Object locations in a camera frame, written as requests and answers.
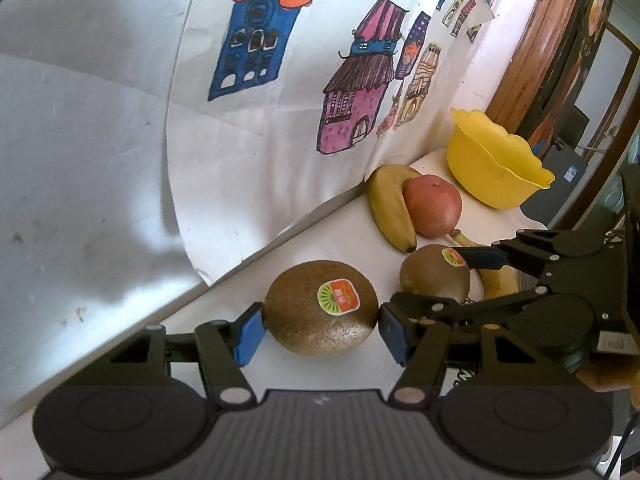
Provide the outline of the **long yellow banana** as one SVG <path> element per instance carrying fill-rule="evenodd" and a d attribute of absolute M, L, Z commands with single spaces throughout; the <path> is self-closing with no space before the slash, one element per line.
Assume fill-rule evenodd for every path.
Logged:
<path fill-rule="evenodd" d="M 483 247 L 483 244 L 470 240 L 459 230 L 451 231 L 449 236 L 461 247 Z M 518 280 L 510 266 L 503 266 L 500 270 L 480 269 L 478 274 L 484 285 L 485 300 L 516 294 L 520 291 Z"/>

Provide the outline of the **kiwi with sticker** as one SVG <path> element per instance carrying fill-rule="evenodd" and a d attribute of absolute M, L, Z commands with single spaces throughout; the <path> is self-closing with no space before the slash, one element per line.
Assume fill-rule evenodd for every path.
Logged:
<path fill-rule="evenodd" d="M 399 287 L 409 294 L 449 298 L 462 304 L 471 289 L 471 272 L 454 248 L 425 245 L 405 258 Z"/>
<path fill-rule="evenodd" d="M 270 285 L 262 319 L 273 338 L 299 356 L 335 356 L 360 346 L 378 322 L 378 296 L 357 269 L 314 260 Z"/>

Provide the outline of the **smooth red apple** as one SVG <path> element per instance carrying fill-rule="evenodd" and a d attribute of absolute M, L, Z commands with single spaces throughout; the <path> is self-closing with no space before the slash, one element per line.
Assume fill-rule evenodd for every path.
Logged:
<path fill-rule="evenodd" d="M 402 189 L 416 232 L 439 238 L 451 232 L 462 214 L 462 198 L 451 183 L 434 174 L 409 180 Z"/>

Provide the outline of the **short yellow banana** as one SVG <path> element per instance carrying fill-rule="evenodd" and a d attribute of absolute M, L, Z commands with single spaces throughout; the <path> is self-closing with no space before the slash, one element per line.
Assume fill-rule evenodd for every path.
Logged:
<path fill-rule="evenodd" d="M 402 190 L 405 183 L 420 175 L 409 166 L 389 164 L 376 168 L 367 180 L 373 220 L 385 239 L 404 254 L 416 250 L 416 230 Z"/>

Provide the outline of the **yellow plastic bowl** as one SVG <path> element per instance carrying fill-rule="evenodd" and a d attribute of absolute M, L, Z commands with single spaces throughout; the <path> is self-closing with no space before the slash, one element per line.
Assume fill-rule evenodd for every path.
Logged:
<path fill-rule="evenodd" d="M 454 131 L 447 148 L 450 172 L 466 192 L 495 209 L 518 208 L 555 176 L 527 141 L 506 132 L 480 110 L 450 110 Z"/>

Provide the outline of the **grey appliance box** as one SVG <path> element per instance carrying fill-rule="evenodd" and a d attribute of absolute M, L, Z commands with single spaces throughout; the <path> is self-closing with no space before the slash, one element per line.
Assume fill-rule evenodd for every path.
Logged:
<path fill-rule="evenodd" d="M 553 144 L 544 156 L 542 164 L 554 174 L 555 180 L 550 184 L 550 188 L 530 196 L 521 206 L 521 211 L 529 219 L 548 226 L 584 176 L 587 163 L 574 148 L 566 144 Z"/>

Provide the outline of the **dark door with painting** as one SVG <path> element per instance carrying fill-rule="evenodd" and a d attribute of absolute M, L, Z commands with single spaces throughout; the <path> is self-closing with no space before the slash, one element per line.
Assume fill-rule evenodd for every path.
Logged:
<path fill-rule="evenodd" d="M 544 158 L 584 84 L 613 0 L 537 0 L 486 110 Z"/>

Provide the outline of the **houses drawing paper sheet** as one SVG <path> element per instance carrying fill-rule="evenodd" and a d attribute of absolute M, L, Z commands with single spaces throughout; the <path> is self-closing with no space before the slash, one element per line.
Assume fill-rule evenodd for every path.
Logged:
<path fill-rule="evenodd" d="M 213 284 L 359 184 L 392 99 L 449 35 L 433 0 L 192 0 L 166 120 L 194 271 Z"/>

